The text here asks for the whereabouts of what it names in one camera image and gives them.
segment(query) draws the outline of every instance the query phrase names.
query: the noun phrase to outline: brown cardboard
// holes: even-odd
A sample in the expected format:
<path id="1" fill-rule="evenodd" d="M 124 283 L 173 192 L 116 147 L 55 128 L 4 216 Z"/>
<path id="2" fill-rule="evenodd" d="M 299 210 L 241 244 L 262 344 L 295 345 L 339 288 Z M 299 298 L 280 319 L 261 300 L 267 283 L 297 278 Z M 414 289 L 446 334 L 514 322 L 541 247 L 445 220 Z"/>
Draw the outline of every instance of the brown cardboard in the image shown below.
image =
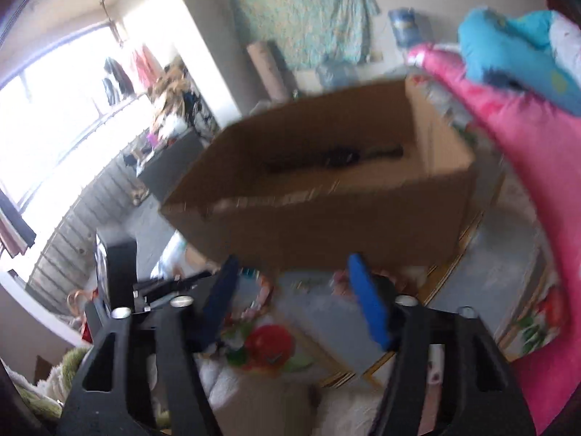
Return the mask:
<path id="1" fill-rule="evenodd" d="M 402 159 L 272 170 L 338 146 L 393 142 Z M 428 266 L 454 254 L 474 157 L 410 82 L 381 81 L 305 98 L 226 128 L 162 205 L 215 262 L 338 269 L 361 252 L 372 267 Z"/>

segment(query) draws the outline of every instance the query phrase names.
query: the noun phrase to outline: white cloth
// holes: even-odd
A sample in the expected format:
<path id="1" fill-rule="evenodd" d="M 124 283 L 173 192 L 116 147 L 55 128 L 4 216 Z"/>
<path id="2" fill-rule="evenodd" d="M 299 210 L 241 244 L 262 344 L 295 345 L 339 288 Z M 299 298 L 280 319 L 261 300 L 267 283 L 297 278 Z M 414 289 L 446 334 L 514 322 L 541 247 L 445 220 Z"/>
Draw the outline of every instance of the white cloth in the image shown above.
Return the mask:
<path id="1" fill-rule="evenodd" d="M 570 73 L 581 87 L 581 29 L 560 13 L 555 13 L 549 30 L 557 65 Z"/>

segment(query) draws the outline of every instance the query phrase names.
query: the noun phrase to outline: green patterned cloth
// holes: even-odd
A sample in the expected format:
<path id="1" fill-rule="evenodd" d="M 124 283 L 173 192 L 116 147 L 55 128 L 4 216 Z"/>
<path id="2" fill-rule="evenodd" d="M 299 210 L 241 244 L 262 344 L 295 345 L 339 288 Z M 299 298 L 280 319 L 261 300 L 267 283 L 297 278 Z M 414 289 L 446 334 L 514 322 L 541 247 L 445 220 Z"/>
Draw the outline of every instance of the green patterned cloth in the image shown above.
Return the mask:
<path id="1" fill-rule="evenodd" d="M 376 0 L 230 0 L 240 42 L 268 41 L 281 67 L 365 60 Z"/>

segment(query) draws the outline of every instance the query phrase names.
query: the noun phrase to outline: silver screw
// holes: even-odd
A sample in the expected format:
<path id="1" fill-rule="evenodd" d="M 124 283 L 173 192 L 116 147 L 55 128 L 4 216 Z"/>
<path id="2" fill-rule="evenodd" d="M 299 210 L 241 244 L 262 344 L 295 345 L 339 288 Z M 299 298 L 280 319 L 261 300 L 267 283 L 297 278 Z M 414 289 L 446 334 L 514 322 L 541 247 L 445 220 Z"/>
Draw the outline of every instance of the silver screw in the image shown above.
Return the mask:
<path id="1" fill-rule="evenodd" d="M 111 318 L 115 318 L 116 320 L 123 320 L 127 318 L 131 314 L 131 308 L 127 308 L 126 306 L 121 306 L 119 308 L 115 308 L 111 311 Z"/>
<path id="2" fill-rule="evenodd" d="M 400 304 L 401 306 L 416 306 L 418 304 L 418 300 L 413 296 L 399 295 L 396 297 L 396 303 Z"/>
<path id="3" fill-rule="evenodd" d="M 476 310 L 474 310 L 474 308 L 472 308 L 470 306 L 462 306 L 462 307 L 458 308 L 458 314 L 461 317 L 467 318 L 469 320 L 473 320 L 475 318 L 478 318 L 478 313 L 476 313 Z"/>
<path id="4" fill-rule="evenodd" d="M 170 305 L 174 308 L 183 308 L 184 306 L 190 306 L 194 302 L 194 299 L 189 295 L 181 295 L 172 298 Z"/>

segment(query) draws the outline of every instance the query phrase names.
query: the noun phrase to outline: hanging clothes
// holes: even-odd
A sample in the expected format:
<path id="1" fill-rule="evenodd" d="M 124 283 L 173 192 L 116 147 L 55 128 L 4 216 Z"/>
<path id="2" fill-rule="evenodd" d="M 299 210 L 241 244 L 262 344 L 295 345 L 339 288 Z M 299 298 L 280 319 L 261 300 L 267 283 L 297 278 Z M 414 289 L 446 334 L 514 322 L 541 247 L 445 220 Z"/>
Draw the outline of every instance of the hanging clothes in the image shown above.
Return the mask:
<path id="1" fill-rule="evenodd" d="M 14 258 L 32 247 L 36 233 L 26 224 L 10 198 L 0 190 L 0 241 Z"/>
<path id="2" fill-rule="evenodd" d="M 105 71 L 108 74 L 111 74 L 115 77 L 115 80 L 119 84 L 119 89 L 121 90 L 121 94 L 125 96 L 130 96 L 135 94 L 135 90 L 133 89 L 133 84 L 129 76 L 123 70 L 123 67 L 119 62 L 117 62 L 114 58 L 108 57 L 105 60 Z"/>
<path id="3" fill-rule="evenodd" d="M 103 79 L 103 86 L 105 87 L 109 106 L 114 106 L 121 101 L 121 94 L 111 79 L 105 77 Z"/>
<path id="4" fill-rule="evenodd" d="M 133 50 L 131 69 L 137 73 L 139 81 L 145 89 L 153 86 L 164 73 L 162 66 L 145 44 Z"/>

